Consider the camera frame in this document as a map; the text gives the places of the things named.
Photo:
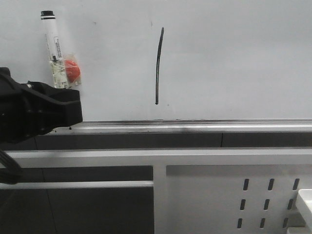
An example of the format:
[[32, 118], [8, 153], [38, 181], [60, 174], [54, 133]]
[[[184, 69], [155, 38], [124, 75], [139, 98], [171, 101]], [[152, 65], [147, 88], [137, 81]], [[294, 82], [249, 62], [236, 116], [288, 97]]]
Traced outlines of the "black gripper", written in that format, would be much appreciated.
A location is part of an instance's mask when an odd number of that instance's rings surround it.
[[35, 81], [18, 83], [9, 68], [0, 69], [1, 143], [18, 143], [82, 121], [78, 90]]

